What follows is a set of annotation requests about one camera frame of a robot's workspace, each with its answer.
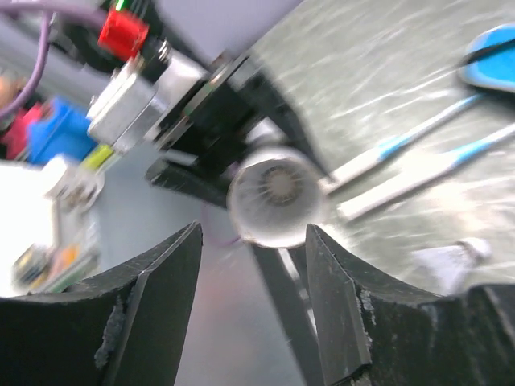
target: toothbrush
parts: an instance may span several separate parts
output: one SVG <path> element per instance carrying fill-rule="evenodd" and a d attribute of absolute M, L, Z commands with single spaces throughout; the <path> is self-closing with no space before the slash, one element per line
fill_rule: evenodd
<path fill-rule="evenodd" d="M 425 162 L 423 167 L 417 167 L 414 170 L 402 172 L 385 183 L 366 191 L 362 195 L 358 195 L 340 204 L 338 212 L 346 220 L 352 221 L 400 195 L 404 195 L 433 179 L 450 173 L 456 167 L 463 165 L 470 158 L 505 140 L 514 133 L 515 124 L 512 124 L 479 141 L 436 155 L 430 162 Z"/>
<path fill-rule="evenodd" d="M 392 158 L 395 154 L 428 134 L 433 129 L 440 127 L 443 123 L 469 109 L 479 99 L 479 94 L 462 99 L 461 101 L 445 108 L 434 117 L 415 126 L 403 135 L 391 138 L 381 143 L 378 147 L 365 151 L 351 161 L 345 163 L 343 166 L 334 170 L 331 173 L 331 178 L 324 177 L 320 179 L 320 188 L 326 195 L 341 188 L 343 185 Z"/>

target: gray table surface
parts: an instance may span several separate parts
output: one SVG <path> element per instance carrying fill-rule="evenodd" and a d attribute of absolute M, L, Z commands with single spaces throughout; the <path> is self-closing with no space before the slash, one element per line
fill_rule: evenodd
<path fill-rule="evenodd" d="M 305 0 L 253 48 L 336 168 L 467 96 L 455 75 L 465 47 L 515 19 L 506 0 Z M 480 139 L 513 121 L 495 101 L 412 146 L 387 167 L 333 196 L 341 203 L 432 154 Z M 410 252 L 467 236 L 488 240 L 490 264 L 465 286 L 515 281 L 515 142 L 505 143 L 433 187 L 354 224 L 336 211 L 325 228 L 344 247 L 410 284 L 438 292 Z"/>

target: blue component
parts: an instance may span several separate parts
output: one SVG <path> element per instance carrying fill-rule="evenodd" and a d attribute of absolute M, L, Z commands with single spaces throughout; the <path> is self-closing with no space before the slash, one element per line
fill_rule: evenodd
<path fill-rule="evenodd" d="M 88 137 L 86 114 L 62 99 L 52 102 L 52 115 L 28 127 L 28 162 L 46 165 L 58 154 L 82 161 L 97 143 Z"/>
<path fill-rule="evenodd" d="M 511 39 L 515 39 L 515 24 L 506 24 L 482 34 L 474 41 L 470 51 L 480 50 Z M 463 69 L 463 75 L 469 83 L 483 88 L 515 92 L 514 60 L 515 48 L 510 47 L 468 65 Z"/>
<path fill-rule="evenodd" d="M 397 153 L 404 145 L 408 143 L 409 138 L 405 136 L 391 138 L 384 141 L 379 145 L 379 151 L 381 151 L 381 160 L 384 161 L 388 157 Z"/>
<path fill-rule="evenodd" d="M 468 145 L 459 147 L 451 151 L 455 155 L 455 164 L 459 165 L 474 157 L 476 154 L 486 150 L 492 143 L 490 141 L 479 140 Z"/>

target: blue object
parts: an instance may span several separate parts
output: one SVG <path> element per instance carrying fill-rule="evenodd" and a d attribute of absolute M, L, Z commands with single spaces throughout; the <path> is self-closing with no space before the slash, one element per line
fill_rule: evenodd
<path fill-rule="evenodd" d="M 89 122 L 83 111 L 67 101 L 55 99 L 51 116 L 28 127 L 28 162 L 46 165 L 58 154 L 82 161 L 97 147 L 88 137 Z"/>
<path fill-rule="evenodd" d="M 457 149 L 452 150 L 451 152 L 456 157 L 455 165 L 461 165 L 462 163 L 468 161 L 470 158 L 485 151 L 494 143 L 495 142 L 481 139 L 479 141 L 469 143 L 467 145 L 463 145 Z"/>
<path fill-rule="evenodd" d="M 443 123 L 449 121 L 464 110 L 472 107 L 478 100 L 480 95 L 472 95 L 454 103 L 453 105 L 445 108 L 439 114 L 431 119 L 424 121 L 422 124 L 415 126 L 413 129 L 407 131 L 403 135 L 391 138 L 382 142 L 379 145 L 379 153 L 381 162 L 386 161 L 388 158 L 394 156 L 402 148 L 408 146 L 410 143 L 416 141 L 420 137 L 426 135 L 430 131 L 440 127 Z"/>
<path fill-rule="evenodd" d="M 480 35 L 468 48 L 469 52 L 515 39 L 515 24 L 506 24 Z M 515 93 L 515 47 L 488 55 L 459 70 L 464 82 L 476 87 Z"/>

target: cable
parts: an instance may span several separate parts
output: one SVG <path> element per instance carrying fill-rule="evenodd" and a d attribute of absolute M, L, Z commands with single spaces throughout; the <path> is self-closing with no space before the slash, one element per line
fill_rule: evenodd
<path fill-rule="evenodd" d="M 43 20 L 41 22 L 41 34 L 39 35 L 39 47 L 38 47 L 38 56 L 35 61 L 34 71 L 31 74 L 27 84 L 21 91 L 20 94 L 12 101 L 9 105 L 0 109 L 0 119 L 8 117 L 12 113 L 15 113 L 17 110 L 25 105 L 25 102 L 34 94 L 35 90 L 38 87 L 39 82 L 41 81 L 41 77 L 43 76 L 43 70 L 45 69 L 45 64 L 47 63 L 48 57 L 48 38 L 50 36 L 50 21 L 52 20 L 52 14 L 45 12 L 43 14 Z"/>
<path fill-rule="evenodd" d="M 91 8 L 70 6 L 68 4 L 52 1 L 33 1 L 33 2 L 0 2 L 0 12 L 16 14 L 18 12 L 43 12 L 41 23 L 41 33 L 39 36 L 38 55 L 27 84 L 20 94 L 8 106 L 0 109 L 0 119 L 15 113 L 23 107 L 25 102 L 34 94 L 43 76 L 45 64 L 47 63 L 49 50 L 49 35 L 53 13 L 63 15 L 65 18 L 82 23 L 89 27 L 101 29 L 104 25 L 106 13 L 103 10 L 93 10 Z"/>

